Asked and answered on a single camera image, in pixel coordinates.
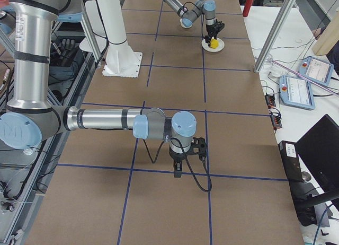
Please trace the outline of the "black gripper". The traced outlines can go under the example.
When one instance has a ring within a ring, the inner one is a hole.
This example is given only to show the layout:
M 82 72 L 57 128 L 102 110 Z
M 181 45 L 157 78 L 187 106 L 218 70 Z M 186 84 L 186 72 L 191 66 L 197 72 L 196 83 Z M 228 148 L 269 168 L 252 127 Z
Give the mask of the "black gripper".
M 212 25 L 206 25 L 207 35 L 204 37 L 206 44 L 210 44 L 210 37 L 212 36 L 217 40 L 217 35 L 225 28 L 223 21 L 218 21 Z

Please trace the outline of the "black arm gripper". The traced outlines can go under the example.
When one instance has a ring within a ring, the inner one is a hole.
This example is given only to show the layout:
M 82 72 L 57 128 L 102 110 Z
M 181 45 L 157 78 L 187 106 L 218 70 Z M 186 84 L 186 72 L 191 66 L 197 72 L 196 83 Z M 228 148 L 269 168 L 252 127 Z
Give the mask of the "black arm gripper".
M 173 159 L 174 168 L 182 168 L 182 162 L 187 159 L 187 155 L 185 153 L 176 153 L 172 149 L 169 150 L 169 155 Z

